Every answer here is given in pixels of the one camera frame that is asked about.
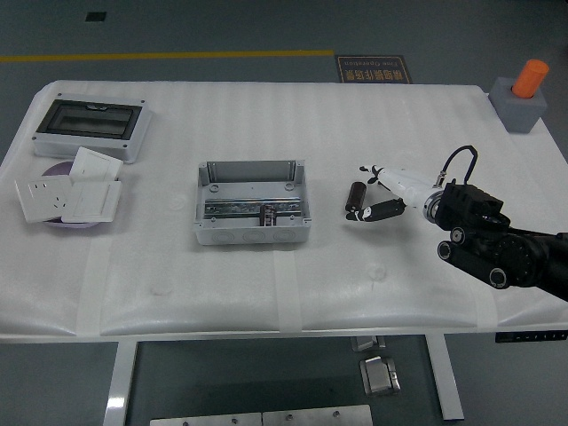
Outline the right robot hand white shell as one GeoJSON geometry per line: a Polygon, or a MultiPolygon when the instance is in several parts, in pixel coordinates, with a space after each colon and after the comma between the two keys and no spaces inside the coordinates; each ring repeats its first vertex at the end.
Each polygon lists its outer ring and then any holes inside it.
{"type": "Polygon", "coordinates": [[[347,220],[375,222],[400,216],[405,208],[413,208],[420,210],[426,220],[435,222],[442,194],[438,186],[409,170],[385,169],[376,165],[360,166],[359,169],[372,175],[367,181],[369,185],[378,184],[384,187],[394,195],[394,198],[363,208],[367,185],[354,182],[345,205],[347,220]]]}

